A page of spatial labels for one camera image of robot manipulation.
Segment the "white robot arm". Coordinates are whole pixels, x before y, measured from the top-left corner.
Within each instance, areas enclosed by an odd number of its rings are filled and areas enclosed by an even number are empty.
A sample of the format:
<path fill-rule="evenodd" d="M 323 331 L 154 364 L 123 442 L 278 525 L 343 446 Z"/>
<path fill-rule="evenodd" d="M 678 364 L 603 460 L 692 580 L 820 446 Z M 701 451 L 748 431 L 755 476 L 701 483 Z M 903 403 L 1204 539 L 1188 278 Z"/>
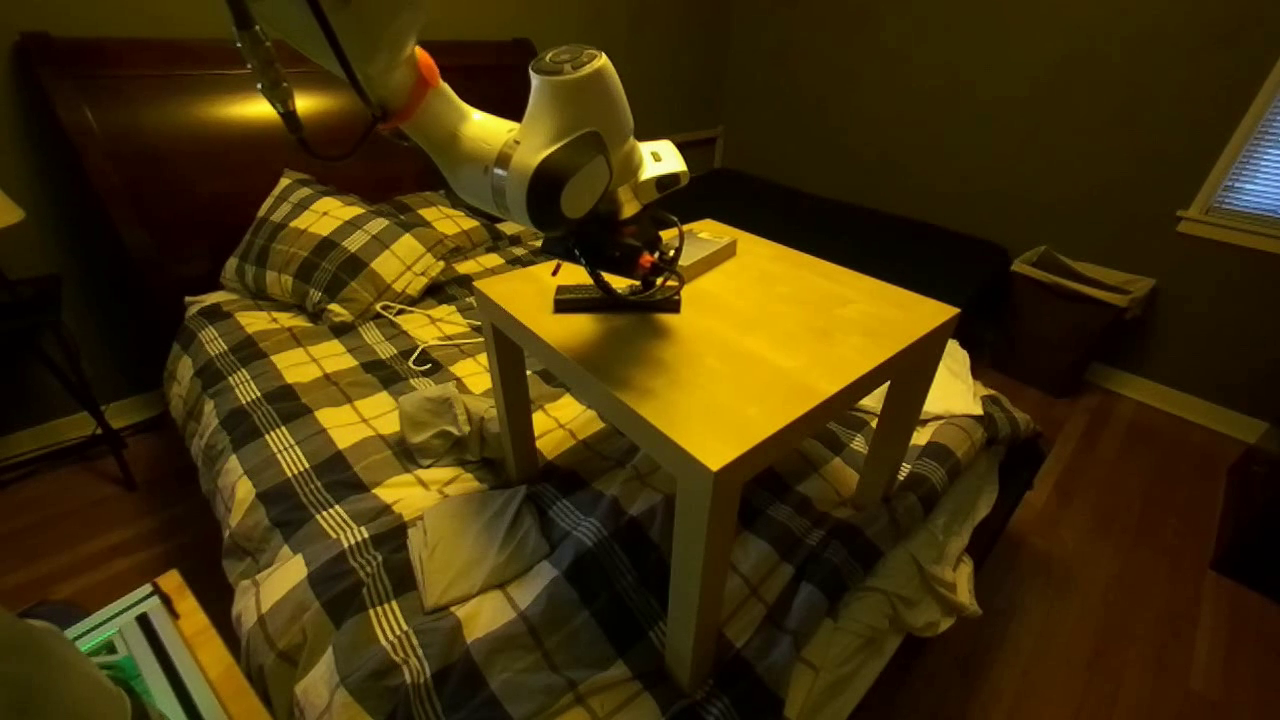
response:
<path fill-rule="evenodd" d="M 224 0 L 261 95 L 305 137 L 278 42 L 343 80 L 375 128 L 409 137 L 446 183 L 495 220 L 515 220 L 575 261 L 589 282 L 559 310 L 678 310 L 683 246 L 650 203 L 688 183 L 674 141 L 642 141 L 603 50 L 557 46 L 527 59 L 515 122 L 470 105 L 421 46 L 426 0 Z"/>

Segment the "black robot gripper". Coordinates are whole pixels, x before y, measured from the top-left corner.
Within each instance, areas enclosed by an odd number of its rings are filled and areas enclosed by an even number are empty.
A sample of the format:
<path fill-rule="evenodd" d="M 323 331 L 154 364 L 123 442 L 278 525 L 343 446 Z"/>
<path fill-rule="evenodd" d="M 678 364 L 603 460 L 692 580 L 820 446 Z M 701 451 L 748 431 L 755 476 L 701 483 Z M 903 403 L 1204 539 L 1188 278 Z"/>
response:
<path fill-rule="evenodd" d="M 660 284 L 683 284 L 683 240 L 682 220 L 674 212 L 650 212 L 633 220 L 589 218 L 569 233 L 569 240 L 574 261 L 603 298 L 615 298 L 615 278 L 635 282 L 642 294 L 657 294 Z"/>

